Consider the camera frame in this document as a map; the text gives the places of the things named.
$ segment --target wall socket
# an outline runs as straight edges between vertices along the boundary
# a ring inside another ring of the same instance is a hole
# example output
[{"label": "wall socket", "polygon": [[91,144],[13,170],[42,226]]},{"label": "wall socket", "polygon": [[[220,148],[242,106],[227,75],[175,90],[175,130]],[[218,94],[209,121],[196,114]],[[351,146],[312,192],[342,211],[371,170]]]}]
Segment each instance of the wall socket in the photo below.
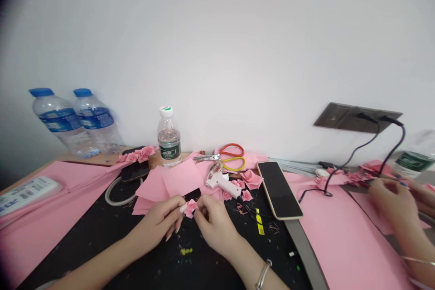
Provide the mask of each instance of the wall socket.
[{"label": "wall socket", "polygon": [[[400,112],[368,109],[331,102],[328,104],[314,125],[318,127],[361,131],[375,134],[377,131],[376,124],[365,119],[358,118],[357,115],[361,112],[378,121],[382,116],[390,116],[391,118],[398,119],[403,114]],[[387,121],[379,121],[379,125],[381,127],[380,132],[384,131],[390,124],[391,123]]]}]

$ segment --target red scissors handle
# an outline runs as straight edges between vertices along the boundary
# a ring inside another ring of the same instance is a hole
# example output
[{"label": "red scissors handle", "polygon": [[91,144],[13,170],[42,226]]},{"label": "red scissors handle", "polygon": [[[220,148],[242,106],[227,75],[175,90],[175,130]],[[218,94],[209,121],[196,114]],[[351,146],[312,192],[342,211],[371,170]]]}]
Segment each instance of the red scissors handle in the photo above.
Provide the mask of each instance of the red scissors handle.
[{"label": "red scissors handle", "polygon": [[[242,151],[242,153],[240,153],[240,154],[234,154],[234,153],[224,152],[223,150],[226,149],[226,148],[229,147],[229,146],[235,146],[235,147],[238,147],[238,148]],[[222,155],[222,154],[226,154],[226,155],[229,155],[229,156],[243,156],[243,155],[245,155],[245,150],[244,150],[243,147],[241,147],[239,144],[231,143],[231,144],[226,144],[224,147],[222,147],[222,148],[219,150],[219,154],[220,154],[220,155]]]}]

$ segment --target black table surface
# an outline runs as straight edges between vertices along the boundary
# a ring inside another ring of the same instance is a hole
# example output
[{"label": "black table surface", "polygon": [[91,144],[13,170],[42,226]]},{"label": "black table surface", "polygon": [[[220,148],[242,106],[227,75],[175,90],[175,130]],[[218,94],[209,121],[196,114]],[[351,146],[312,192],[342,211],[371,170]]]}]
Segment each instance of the black table surface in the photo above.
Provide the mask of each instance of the black table surface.
[{"label": "black table surface", "polygon": [[[112,191],[112,200],[120,201],[131,196],[138,183],[118,184]],[[250,205],[261,214],[271,216],[263,186],[252,190]],[[186,195],[186,201],[197,200],[199,190]],[[51,280],[62,278],[111,244],[122,239],[143,216],[132,215],[135,201],[124,207],[112,207],[104,194],[47,255],[38,267],[18,287],[34,290]],[[272,269],[292,289],[312,289],[296,247],[282,221],[263,217],[265,235],[260,235],[257,224],[248,214],[242,215],[236,201],[226,201],[227,211],[237,231],[246,238],[263,260],[270,259]],[[269,228],[274,221],[279,232]],[[183,256],[181,248],[192,253]],[[162,242],[115,278],[104,289],[244,289],[242,280],[221,255],[211,249],[201,236],[195,222],[184,218],[178,235],[173,234],[167,243]]]}]

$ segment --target hand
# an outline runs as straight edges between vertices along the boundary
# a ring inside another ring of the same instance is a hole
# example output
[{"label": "hand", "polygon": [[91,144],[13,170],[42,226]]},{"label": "hand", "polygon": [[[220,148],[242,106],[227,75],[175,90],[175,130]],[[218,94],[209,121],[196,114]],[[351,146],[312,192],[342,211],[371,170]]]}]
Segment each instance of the hand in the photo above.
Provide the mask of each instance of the hand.
[{"label": "hand", "polygon": [[174,230],[178,232],[180,229],[183,213],[179,207],[184,204],[186,201],[180,195],[164,202],[157,202],[124,238],[126,243],[135,248],[137,254],[142,257],[156,247],[164,236],[168,241]]},{"label": "hand", "polygon": [[419,223],[417,204],[406,186],[395,180],[377,178],[368,192],[393,228],[403,223]]},{"label": "hand", "polygon": [[202,195],[195,211],[195,221],[207,244],[228,259],[237,253],[237,247],[243,238],[232,223],[225,204],[217,199]]},{"label": "hand", "polygon": [[411,194],[417,202],[419,211],[435,218],[435,193],[412,179],[406,177],[403,179],[408,183]]}]

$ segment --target plastic water bottle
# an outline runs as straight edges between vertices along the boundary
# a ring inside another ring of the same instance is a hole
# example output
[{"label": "plastic water bottle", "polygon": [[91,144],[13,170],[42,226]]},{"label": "plastic water bottle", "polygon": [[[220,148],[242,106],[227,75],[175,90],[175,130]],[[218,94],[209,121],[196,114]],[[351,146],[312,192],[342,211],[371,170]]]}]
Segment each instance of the plastic water bottle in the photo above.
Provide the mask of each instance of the plastic water bottle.
[{"label": "plastic water bottle", "polygon": [[180,132],[172,118],[174,110],[170,106],[162,106],[159,111],[161,119],[157,129],[157,139],[160,154],[163,166],[173,167],[181,163]]},{"label": "plastic water bottle", "polygon": [[397,173],[417,177],[435,163],[435,131],[428,130],[392,165]]},{"label": "plastic water bottle", "polygon": [[87,88],[78,88],[74,90],[74,94],[77,96],[73,105],[74,111],[101,152],[120,153],[124,142],[107,106]]},{"label": "plastic water bottle", "polygon": [[36,98],[33,112],[71,153],[87,159],[100,152],[70,102],[55,96],[50,88],[33,88],[29,92]]}]

